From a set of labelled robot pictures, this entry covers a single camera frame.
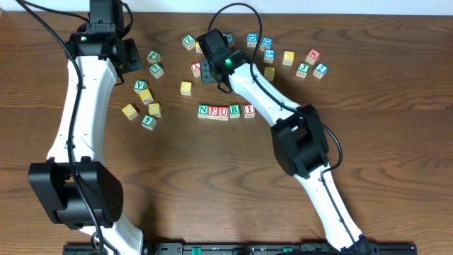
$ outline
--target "wooden tabletop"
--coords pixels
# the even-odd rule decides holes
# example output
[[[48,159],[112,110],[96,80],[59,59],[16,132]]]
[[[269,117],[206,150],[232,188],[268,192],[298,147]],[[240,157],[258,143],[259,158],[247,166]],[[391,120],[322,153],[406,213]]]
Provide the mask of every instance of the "wooden tabletop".
[[[39,13],[67,40],[76,18]],[[270,128],[255,118],[197,118],[197,105],[246,101],[201,84],[184,35],[205,32],[212,14],[136,13],[128,35],[144,67],[113,89],[104,135],[106,166],[125,191],[124,211],[151,240],[302,242],[325,239],[308,195],[275,161]],[[262,15],[274,40],[273,84],[293,101],[318,108],[338,136],[344,162],[333,173],[352,218],[381,242],[414,242],[419,254],[453,251],[453,18],[433,16]],[[221,15],[236,49],[258,31],[255,16]],[[0,18],[0,254],[61,254],[88,236],[50,222],[28,183],[59,127],[67,59],[26,13]],[[296,77],[311,48],[329,70]],[[158,50],[165,74],[152,77],[146,55]],[[295,52],[291,67],[283,51]],[[262,71],[263,53],[257,56]],[[144,79],[162,117],[150,131],[121,112],[146,107],[132,86]],[[193,82],[182,96],[181,81]],[[329,157],[337,151],[331,140]]]

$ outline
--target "white backdrop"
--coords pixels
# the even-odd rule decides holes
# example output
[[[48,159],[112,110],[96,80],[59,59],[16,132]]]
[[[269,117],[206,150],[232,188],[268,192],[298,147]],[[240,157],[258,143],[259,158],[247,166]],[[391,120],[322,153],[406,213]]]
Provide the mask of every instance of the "white backdrop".
[[[61,11],[88,11],[89,0],[29,0]],[[214,13],[234,0],[124,0],[132,11]],[[453,15],[453,0],[243,0],[260,13],[341,13]],[[5,11],[22,11],[14,0],[0,0]],[[233,7],[227,12],[248,12]]]

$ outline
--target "green block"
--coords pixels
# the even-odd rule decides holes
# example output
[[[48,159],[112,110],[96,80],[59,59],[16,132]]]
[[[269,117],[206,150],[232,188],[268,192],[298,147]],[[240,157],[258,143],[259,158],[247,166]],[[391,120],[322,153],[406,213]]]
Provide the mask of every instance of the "green block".
[[[142,120],[142,124],[151,127],[154,121],[156,121],[156,119],[153,116],[146,114]]]
[[[201,255],[201,248],[192,248],[192,255]]]
[[[309,69],[310,69],[310,66],[309,66],[309,65],[304,64],[304,63],[300,63],[300,64],[299,64],[299,68],[297,68],[297,71],[301,71],[301,72],[304,72],[304,73],[307,73],[307,74],[308,74]]]
[[[151,72],[157,73],[157,72],[161,71],[162,67],[156,63],[156,64],[153,64],[152,66],[150,66],[149,69],[151,70]]]
[[[159,56],[159,53],[156,50],[152,50],[148,54],[148,58],[151,60],[157,60],[157,57]]]
[[[198,114],[206,114],[207,115],[207,105],[199,105],[198,106]]]
[[[239,105],[230,105],[229,106],[229,114],[240,114],[241,107]]]
[[[195,38],[191,35],[186,35],[184,38],[183,38],[183,41],[186,45],[189,45],[190,43],[192,43],[193,41],[195,40]]]
[[[134,89],[144,90],[147,87],[147,82],[142,80],[136,80],[134,84]]]

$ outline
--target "toy block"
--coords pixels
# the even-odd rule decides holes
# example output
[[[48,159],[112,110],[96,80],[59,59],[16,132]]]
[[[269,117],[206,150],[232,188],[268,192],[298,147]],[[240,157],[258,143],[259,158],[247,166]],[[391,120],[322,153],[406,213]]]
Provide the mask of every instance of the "toy block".
[[[216,106],[208,106],[207,107],[207,118],[211,120],[218,119],[217,114],[219,113],[219,108]]]
[[[201,75],[201,65],[199,62],[193,63],[190,66],[194,77],[199,77]]]
[[[296,76],[305,78],[306,75],[309,73],[310,66],[304,63],[300,63],[299,67],[297,67]]]
[[[126,117],[129,120],[133,120],[133,119],[135,119],[135,117],[137,117],[139,115],[139,113],[137,112],[137,110],[135,110],[135,108],[134,108],[134,106],[132,106],[132,104],[128,104],[126,107],[124,107],[122,109],[122,112],[126,115]]]
[[[143,80],[135,81],[135,84],[134,84],[135,93],[139,93],[140,91],[143,91],[145,89],[148,89],[148,84],[146,81],[143,81]]]
[[[275,59],[275,50],[264,51],[264,63],[272,64]]]
[[[161,61],[161,54],[156,50],[152,50],[149,52],[147,59],[150,64],[159,63]]]
[[[263,38],[261,40],[261,46],[260,46],[260,50],[261,51],[264,51],[264,50],[269,50],[270,49],[270,46],[272,46],[272,39],[270,38]]]
[[[161,77],[164,74],[164,70],[162,69],[160,64],[157,64],[157,63],[150,66],[149,71],[156,79],[158,79],[159,77]]]
[[[243,106],[243,116],[244,118],[253,118],[255,117],[255,107],[252,105]]]
[[[181,82],[181,95],[192,96],[192,82],[190,81]]]
[[[187,50],[191,50],[195,47],[195,38],[191,35],[186,35],[183,38],[183,45]]]
[[[200,48],[200,44],[198,42],[195,43],[195,51],[197,53],[203,53],[203,51]]]
[[[321,53],[315,50],[310,50],[309,54],[305,58],[305,62],[309,64],[314,64],[318,60],[319,56],[321,56]]]
[[[144,105],[147,105],[148,103],[152,103],[154,101],[153,97],[151,96],[151,92],[149,92],[149,89],[140,91],[139,96]]]
[[[230,118],[241,117],[241,107],[239,105],[230,105],[229,106],[229,117]]]
[[[258,34],[249,33],[247,35],[247,47],[256,47],[257,43],[258,43]]]
[[[264,78],[268,81],[273,81],[275,76],[275,68],[274,67],[264,67]]]
[[[228,41],[228,47],[234,47],[233,34],[226,34],[226,40]]]
[[[229,115],[228,107],[219,107],[218,111],[219,111],[217,114],[218,120],[228,120]]]
[[[207,118],[207,109],[209,106],[207,105],[198,105],[198,117],[199,118]]]
[[[151,103],[148,106],[148,113],[154,117],[161,117],[162,116],[161,105],[158,103]]]
[[[316,78],[320,79],[324,76],[324,74],[326,74],[327,69],[328,69],[328,67],[325,64],[319,63],[318,66],[315,68],[313,75]]]
[[[142,120],[142,126],[149,130],[153,130],[156,124],[157,124],[156,118],[148,114],[146,114]]]
[[[283,54],[283,65],[292,65],[292,62],[294,61],[294,52],[287,52]]]

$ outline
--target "alphabet block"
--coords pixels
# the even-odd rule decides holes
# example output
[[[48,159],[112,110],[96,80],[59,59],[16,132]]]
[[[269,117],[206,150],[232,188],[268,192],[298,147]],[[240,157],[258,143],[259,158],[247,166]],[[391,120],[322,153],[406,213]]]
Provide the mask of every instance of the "alphabet block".
[[[275,50],[264,51],[264,63],[272,64],[275,59]]]
[[[321,53],[315,50],[310,50],[309,54],[305,58],[305,62],[309,64],[314,64],[318,60],[319,56],[321,56]]]
[[[142,80],[136,80],[134,84],[134,91],[135,93],[139,93],[140,91],[143,91],[144,89],[148,89],[148,84],[146,81]]]
[[[274,67],[264,67],[264,78],[268,81],[273,81],[275,76],[275,68]]]
[[[229,117],[230,118],[241,117],[241,107],[239,105],[230,105],[229,106]]]
[[[197,53],[203,53],[203,51],[200,48],[200,44],[198,42],[195,43],[195,51]]]
[[[309,73],[309,69],[310,69],[309,65],[304,64],[304,63],[300,63],[299,67],[297,67],[296,76],[301,77],[301,78],[305,78],[306,74]]]
[[[164,70],[159,64],[153,64],[152,66],[149,67],[149,71],[151,74],[154,76],[154,78],[158,79],[164,74]]]
[[[270,46],[272,46],[272,39],[270,38],[263,38],[261,40],[261,46],[260,46],[260,50],[261,51],[264,51],[264,50],[268,50],[270,49]]]
[[[135,119],[135,117],[139,115],[137,110],[135,110],[134,106],[132,106],[132,104],[128,104],[126,107],[124,107],[122,109],[122,112],[126,115],[126,117],[129,120],[133,120]]]
[[[292,65],[292,62],[294,61],[294,52],[287,52],[283,54],[283,65]]]
[[[256,47],[257,43],[258,43],[258,34],[249,33],[247,35],[247,47]]]
[[[320,79],[324,76],[324,74],[326,74],[327,69],[328,69],[328,67],[325,64],[319,63],[318,66],[315,68],[313,75],[316,78]]]
[[[149,103],[152,103],[154,101],[153,97],[151,96],[151,92],[149,89],[145,89],[139,92],[140,99],[144,103],[144,105],[147,105]]]
[[[186,35],[183,38],[183,45],[187,50],[191,50],[195,47],[195,38],[191,35]]]
[[[162,116],[161,105],[158,103],[151,103],[148,106],[148,113],[154,117],[161,117]]]
[[[199,118],[207,118],[207,109],[209,106],[207,105],[198,105],[198,117]]]
[[[142,126],[149,130],[153,130],[156,124],[157,124],[156,118],[148,114],[146,114],[142,120]]]
[[[147,59],[150,64],[159,63],[161,61],[161,54],[156,50],[152,50],[149,52]]]
[[[207,107],[207,118],[211,120],[218,119],[217,114],[219,113],[219,108],[216,106],[208,106]]]
[[[219,107],[219,113],[217,114],[218,120],[228,120],[228,107]]]
[[[251,104],[243,106],[243,116],[244,118],[253,118],[255,117],[255,107]]]
[[[190,81],[181,82],[181,95],[192,96],[192,82]]]
[[[190,66],[194,77],[199,77],[201,75],[201,65],[199,62],[193,63]]]
[[[229,47],[234,47],[234,37],[233,34],[226,34],[226,40],[228,41]]]

